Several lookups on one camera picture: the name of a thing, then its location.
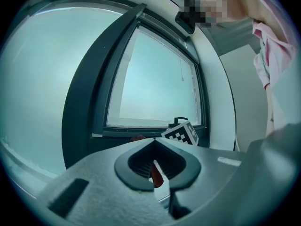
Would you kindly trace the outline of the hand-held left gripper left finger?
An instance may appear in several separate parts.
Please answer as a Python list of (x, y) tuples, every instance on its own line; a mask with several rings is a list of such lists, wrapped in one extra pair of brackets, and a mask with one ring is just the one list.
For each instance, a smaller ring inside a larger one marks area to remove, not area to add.
[(37, 202), (49, 209), (76, 180), (87, 186), (66, 217), (74, 226), (164, 226), (173, 217), (158, 202), (153, 192), (128, 188), (117, 177), (115, 160), (123, 153), (153, 142), (144, 139), (99, 151), (81, 159), (50, 182), (37, 196)]

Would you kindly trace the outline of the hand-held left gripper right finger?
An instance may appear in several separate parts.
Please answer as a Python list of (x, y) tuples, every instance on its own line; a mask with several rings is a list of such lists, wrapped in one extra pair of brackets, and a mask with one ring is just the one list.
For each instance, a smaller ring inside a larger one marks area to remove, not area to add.
[(184, 185), (172, 191), (171, 222), (158, 226), (245, 226), (261, 220), (259, 171), (261, 141), (251, 143), (246, 153), (184, 145), (157, 138), (159, 147), (170, 147), (186, 164), (177, 177)]

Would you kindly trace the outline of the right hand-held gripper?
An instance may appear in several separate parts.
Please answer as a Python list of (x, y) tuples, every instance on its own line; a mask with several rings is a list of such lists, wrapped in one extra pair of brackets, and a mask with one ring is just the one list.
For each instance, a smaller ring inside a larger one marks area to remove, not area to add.
[(161, 134), (163, 138), (181, 142), (187, 145), (198, 145), (198, 135), (190, 121), (185, 121)]

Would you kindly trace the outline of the dark red cloth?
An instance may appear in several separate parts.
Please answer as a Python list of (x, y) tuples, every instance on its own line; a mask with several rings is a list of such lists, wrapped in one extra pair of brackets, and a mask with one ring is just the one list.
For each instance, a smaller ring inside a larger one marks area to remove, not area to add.
[[(146, 139), (146, 137), (144, 137), (143, 135), (138, 135), (136, 137), (132, 137), (130, 139), (130, 142), (134, 142), (134, 141), (138, 141), (138, 140), (143, 140)], [(157, 169), (155, 163), (152, 163), (151, 166), (151, 170), (150, 170), (150, 178), (152, 178), (153, 184), (155, 188), (159, 188), (163, 185), (164, 183), (164, 179), (161, 175), (161, 173), (159, 172), (159, 170)]]

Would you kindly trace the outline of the person's left forearm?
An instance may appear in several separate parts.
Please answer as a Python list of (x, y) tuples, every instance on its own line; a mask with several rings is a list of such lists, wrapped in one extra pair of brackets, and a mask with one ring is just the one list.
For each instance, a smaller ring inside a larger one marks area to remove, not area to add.
[(274, 130), (273, 103), (272, 103), (270, 84), (266, 85), (265, 91), (267, 95), (267, 106), (268, 106), (267, 129), (266, 129), (266, 136), (268, 136)]

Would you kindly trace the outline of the frosted hinged window sash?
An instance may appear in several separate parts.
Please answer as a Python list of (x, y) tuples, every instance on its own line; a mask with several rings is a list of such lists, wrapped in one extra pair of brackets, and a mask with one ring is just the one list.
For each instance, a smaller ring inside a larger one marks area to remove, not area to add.
[(164, 127), (174, 117), (201, 123), (193, 61), (160, 35), (138, 26), (117, 69), (109, 98), (107, 125)]

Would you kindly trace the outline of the person's pink shirt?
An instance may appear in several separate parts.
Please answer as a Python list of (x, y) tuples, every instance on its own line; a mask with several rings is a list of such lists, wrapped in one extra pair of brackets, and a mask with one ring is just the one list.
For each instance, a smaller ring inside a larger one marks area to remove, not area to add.
[(273, 86), (282, 73), (296, 57), (298, 44), (291, 18), (278, 0), (259, 0), (278, 21), (287, 42), (277, 38), (272, 29), (262, 22), (253, 20), (253, 35), (260, 40), (261, 50), (255, 56), (253, 64), (257, 74), (266, 87)]

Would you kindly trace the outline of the large frosted glass pane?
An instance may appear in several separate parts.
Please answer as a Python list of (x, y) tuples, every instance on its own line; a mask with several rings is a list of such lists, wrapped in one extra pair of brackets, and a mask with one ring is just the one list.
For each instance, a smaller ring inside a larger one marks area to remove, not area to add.
[(120, 13), (58, 8), (28, 18), (0, 54), (0, 138), (30, 164), (65, 170), (63, 108), (87, 50)]

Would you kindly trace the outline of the dark fixed window frame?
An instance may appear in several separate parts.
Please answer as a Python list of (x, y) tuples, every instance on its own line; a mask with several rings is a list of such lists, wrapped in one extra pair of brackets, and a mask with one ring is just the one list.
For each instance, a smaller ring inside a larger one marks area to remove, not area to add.
[(201, 123), (195, 125), (194, 129), (201, 138), (198, 145), (209, 147), (210, 110), (203, 69), (196, 55), (176, 41), (177, 38), (187, 41), (188, 37), (145, 4), (130, 2), (126, 5), (126, 12), (98, 35), (84, 54), (72, 78), (62, 117), (62, 150), (67, 168), (96, 152), (96, 145), (101, 137), (113, 141), (140, 134), (158, 137), (165, 130), (164, 127), (107, 125), (108, 100), (116, 80), (117, 69), (134, 30), (140, 25), (166, 39), (193, 61), (202, 112)]

